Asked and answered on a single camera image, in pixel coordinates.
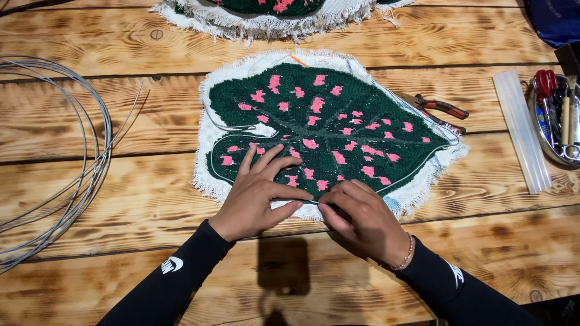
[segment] coiled wire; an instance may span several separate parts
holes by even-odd
[[[80,102],[71,93],[59,86],[52,79],[46,77],[38,70],[36,70],[37,68],[53,71],[72,79],[73,81],[82,85],[82,87],[85,88],[95,98],[97,104],[99,105],[104,125],[104,146],[102,151],[99,151],[99,142],[96,136],[95,127],[93,126],[88,113],[80,104]],[[114,142],[121,134],[123,127],[129,120],[129,117],[135,108],[135,104],[139,98],[141,88],[143,87],[143,82],[141,82],[141,85],[139,86],[139,91],[137,92],[137,96],[135,97],[135,101],[133,102],[133,106],[131,107],[129,114],[125,118],[117,133],[113,135],[113,126],[111,123],[111,117],[107,110],[107,106],[97,94],[95,89],[93,89],[93,87],[89,84],[89,82],[87,82],[73,70],[62,66],[55,61],[36,56],[0,55],[0,74],[21,75],[35,78],[39,81],[47,82],[56,87],[64,95],[66,101],[73,108],[74,114],[77,117],[77,121],[81,126],[82,139],[84,144],[82,171],[76,178],[74,178],[68,185],[64,186],[62,189],[57,191],[54,195],[50,196],[42,203],[36,205],[35,207],[27,210],[22,214],[0,222],[0,234],[2,234],[7,230],[23,226],[27,223],[47,218],[52,215],[60,215],[56,223],[54,223],[47,230],[36,235],[32,240],[21,243],[13,248],[0,249],[0,274],[2,274],[54,242],[54,240],[60,237],[90,205],[91,201],[99,191],[99,188],[101,187],[107,174],[108,167],[111,162],[111,153],[114,147]],[[93,146],[95,149],[93,157],[95,159],[90,164],[88,163],[88,160],[91,158],[88,153],[86,139],[87,136],[85,133],[85,124],[82,121],[82,117],[88,121],[88,126],[93,137]],[[69,189],[71,189],[70,194],[67,194],[62,200],[56,200],[58,203],[52,205],[52,201],[55,201],[56,198],[65,194]]]

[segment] orange thread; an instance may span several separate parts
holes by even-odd
[[[302,62],[302,61],[298,60],[298,58],[297,58],[297,57],[295,57],[295,56],[293,56],[293,55],[290,55],[290,57],[291,57],[292,59],[294,59],[294,61],[298,62],[299,64],[301,64],[301,65],[303,65],[303,66],[305,66],[306,68],[310,68],[310,66],[308,66],[306,63],[304,63],[304,62]]]

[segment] hand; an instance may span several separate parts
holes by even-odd
[[[366,184],[358,180],[341,182],[318,202],[324,220],[367,255],[397,267],[409,254],[409,235],[384,200]],[[349,216],[341,217],[328,204],[335,204]]]
[[[284,149],[282,144],[271,148],[252,168],[250,164],[256,154],[256,145],[252,145],[246,153],[230,194],[220,211],[209,220],[213,229],[228,242],[257,236],[292,216],[303,205],[301,201],[292,201],[282,207],[271,209],[272,199],[314,198],[306,190],[273,182],[281,169],[302,163],[300,158],[293,156],[272,160],[282,149]]]

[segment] metal tray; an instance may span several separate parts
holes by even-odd
[[[566,82],[566,76],[564,75],[556,75],[556,79],[558,83],[561,82]],[[538,103],[536,103],[536,89],[533,87],[533,82],[530,82],[530,89],[531,91],[528,92],[528,108],[530,109],[530,115],[532,117],[532,125],[534,126],[534,130],[536,131],[536,135],[538,136],[538,140],[540,142],[540,146],[542,147],[543,152],[549,157],[551,158],[554,162],[558,163],[558,164],[562,164],[562,165],[566,165],[569,166],[571,168],[574,169],[578,169],[580,168],[580,157],[571,160],[568,159],[566,157],[561,156],[556,150],[554,150],[550,144],[548,143],[548,140],[546,139],[546,136],[544,135],[544,133],[542,132],[542,128],[540,127],[540,123],[538,120],[538,114],[537,114],[537,106],[539,105]],[[576,87],[574,89],[574,96],[575,96],[575,102],[576,105],[579,105],[578,103],[580,103],[580,86],[578,84],[576,84]]]

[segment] white backing fabric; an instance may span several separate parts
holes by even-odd
[[[302,63],[310,67],[330,68],[336,71],[349,73],[358,78],[362,82],[369,85],[374,85],[381,89],[389,98],[395,101],[402,110],[422,117],[425,124],[439,136],[448,139],[450,143],[459,142],[455,145],[450,145],[447,148],[442,148],[437,151],[419,172],[405,185],[394,190],[383,199],[393,211],[395,216],[400,218],[402,214],[411,214],[415,207],[423,204],[429,197],[429,190],[432,183],[436,182],[436,178],[441,176],[448,166],[453,164],[458,158],[467,155],[468,146],[464,145],[462,139],[452,129],[436,125],[427,120],[422,114],[419,114],[413,107],[406,102],[399,99],[391,91],[377,84],[372,77],[367,73],[366,69],[358,63],[358,61],[350,56],[342,53],[333,52],[331,50],[311,50],[309,52],[304,50],[296,50],[291,52],[289,50],[272,50],[259,55],[247,56],[233,64],[225,64],[222,68],[209,73],[205,80],[200,84],[200,101],[204,105],[204,110],[201,114],[200,132],[199,132],[199,149],[195,156],[195,167],[193,174],[193,184],[196,188],[204,191],[204,196],[211,196],[216,201],[222,202],[226,199],[230,192],[231,185],[224,180],[219,180],[209,173],[209,166],[206,156],[212,151],[213,145],[227,131],[218,128],[213,122],[217,124],[226,125],[226,123],[217,115],[212,108],[211,99],[209,98],[209,90],[225,80],[234,78],[242,79],[251,77],[262,73],[263,71],[277,66],[281,63],[296,64],[296,61],[291,58],[291,55],[300,60]],[[253,133],[257,135],[271,136],[275,134],[275,130],[263,124],[256,125],[257,130]],[[280,207],[288,201],[274,201],[272,208]],[[304,220],[322,221],[322,214],[318,210],[316,204],[305,204],[301,207],[294,216],[298,216]]]
[[[382,17],[396,25],[387,13],[413,2],[401,0],[391,5],[377,5],[376,0],[326,0],[318,10],[300,17],[274,15],[242,15],[227,10],[206,0],[163,0],[151,8],[169,23],[179,28],[207,32],[214,38],[232,41],[248,39],[248,48],[254,39],[276,40],[290,38],[295,42],[314,33],[344,29],[350,22],[360,23],[371,17],[371,11],[378,6]],[[180,6],[185,15],[175,12]]]

